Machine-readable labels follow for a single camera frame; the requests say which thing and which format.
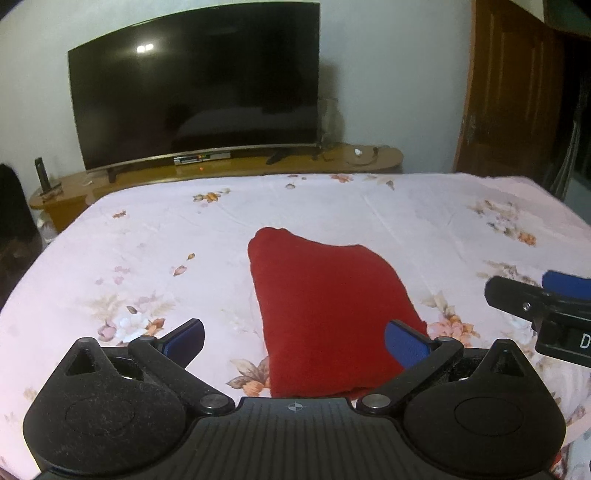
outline television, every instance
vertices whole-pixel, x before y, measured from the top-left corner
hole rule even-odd
[[[69,51],[86,170],[318,143],[320,5],[201,8]]]

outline wooden tv cabinet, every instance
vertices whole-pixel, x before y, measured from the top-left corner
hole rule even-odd
[[[166,165],[119,173],[114,183],[105,171],[74,173],[61,178],[61,192],[53,197],[41,195],[38,189],[29,201],[35,210],[45,210],[58,232],[64,231],[84,210],[105,195],[118,190],[162,183],[209,177],[240,177],[290,173],[379,173],[393,172],[402,164],[397,148],[380,147],[377,157],[367,165],[350,163],[355,145],[339,145],[320,153],[291,155],[267,165],[268,156],[212,160],[189,165]],[[366,151],[370,147],[360,147]]]

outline metal screw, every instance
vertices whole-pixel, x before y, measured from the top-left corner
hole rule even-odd
[[[225,407],[228,404],[228,397],[225,395],[220,395],[218,393],[211,393],[209,395],[205,395],[201,399],[201,405],[208,410],[217,410],[219,408]]]
[[[390,405],[390,399],[386,395],[381,395],[379,393],[366,395],[363,397],[361,402],[363,402],[367,408],[371,408],[373,410],[384,408]]]

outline red cloth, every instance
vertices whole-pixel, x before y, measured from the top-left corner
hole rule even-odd
[[[361,245],[336,247],[263,228],[248,245],[273,397],[374,388],[403,368],[384,345],[390,320],[426,334],[394,269]]]

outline pink floral bedsheet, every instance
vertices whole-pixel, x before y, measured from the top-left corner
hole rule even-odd
[[[21,479],[38,472],[23,416],[79,337],[121,345],[198,317],[206,343],[188,370],[236,401],[268,395],[246,254],[264,226],[375,251],[432,337],[473,347],[515,340],[567,420],[566,443],[591,428],[591,370],[537,354],[530,324],[483,296],[493,275],[533,285],[549,269],[591,277],[591,228],[533,183],[464,174],[202,179],[100,199],[19,283],[0,313],[0,467]]]

